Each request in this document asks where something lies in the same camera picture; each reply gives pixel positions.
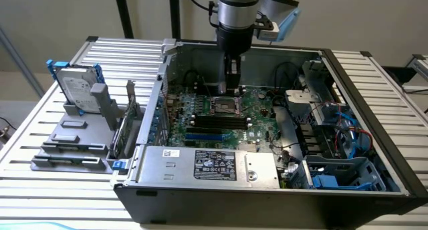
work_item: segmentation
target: white wall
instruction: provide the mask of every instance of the white wall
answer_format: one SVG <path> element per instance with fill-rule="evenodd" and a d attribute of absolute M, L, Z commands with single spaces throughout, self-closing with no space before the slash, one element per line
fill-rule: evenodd
<path fill-rule="evenodd" d="M 180 0 L 181 37 L 212 40 L 207 13 Z M 207 5 L 208 0 L 197 0 Z M 370 51 L 385 65 L 428 52 L 428 0 L 299 0 L 302 14 L 282 45 Z M 171 37 L 168 0 L 127 0 L 133 35 Z M 88 35 L 123 37 L 115 0 L 0 0 L 0 25 L 28 67 L 69 60 Z M 16 66 L 0 50 L 0 71 Z"/>

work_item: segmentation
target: robotic arm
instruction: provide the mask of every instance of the robotic arm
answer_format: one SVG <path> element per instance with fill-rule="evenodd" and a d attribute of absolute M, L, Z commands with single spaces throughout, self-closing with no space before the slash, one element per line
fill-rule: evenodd
<path fill-rule="evenodd" d="M 217 0 L 216 43 L 223 51 L 219 92 L 232 92 L 240 79 L 240 54 L 259 40 L 282 41 L 291 30 L 299 9 L 296 0 Z M 209 3 L 208 15 L 213 3 Z"/>

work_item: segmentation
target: black pole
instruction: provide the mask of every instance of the black pole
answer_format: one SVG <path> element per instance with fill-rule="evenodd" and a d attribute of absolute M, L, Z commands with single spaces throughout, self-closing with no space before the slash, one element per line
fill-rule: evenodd
<path fill-rule="evenodd" d="M 180 39 L 180 0 L 168 0 L 172 38 Z"/>
<path fill-rule="evenodd" d="M 124 38 L 133 39 L 127 0 L 115 0 L 115 3 L 117 4 Z"/>

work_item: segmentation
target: sticker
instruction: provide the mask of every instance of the sticker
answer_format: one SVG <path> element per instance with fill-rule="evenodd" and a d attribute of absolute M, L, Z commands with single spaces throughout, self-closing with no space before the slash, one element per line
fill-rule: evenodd
<path fill-rule="evenodd" d="M 161 156 L 163 157 L 179 157 L 180 156 L 180 150 L 164 149 Z"/>
<path fill-rule="evenodd" d="M 85 112 L 98 113 L 96 98 L 90 95 L 90 85 L 84 79 L 64 77 L 65 90 L 73 104 Z"/>
<path fill-rule="evenodd" d="M 235 181 L 235 153 L 228 151 L 195 151 L 192 176 L 197 180 Z"/>

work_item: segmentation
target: aluminum slatted platform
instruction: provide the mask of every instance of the aluminum slatted platform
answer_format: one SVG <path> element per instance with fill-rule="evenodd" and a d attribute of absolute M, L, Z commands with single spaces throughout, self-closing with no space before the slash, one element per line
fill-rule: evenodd
<path fill-rule="evenodd" d="M 161 63 L 160 52 L 160 41 L 98 38 L 84 45 L 72 63 L 100 63 L 109 93 L 119 104 L 127 103 L 125 81 L 135 80 L 136 100 L 144 106 Z M 428 186 L 426 126 L 389 86 L 371 60 L 358 52 L 334 54 Z M 133 223 L 109 186 L 112 176 L 108 174 L 30 171 L 30 159 L 62 116 L 64 100 L 54 83 L 0 151 L 0 223 L 54 221 L 76 229 L 200 229 Z M 419 207 L 402 216 L 385 215 L 359 229 L 426 228 L 428 207 Z"/>

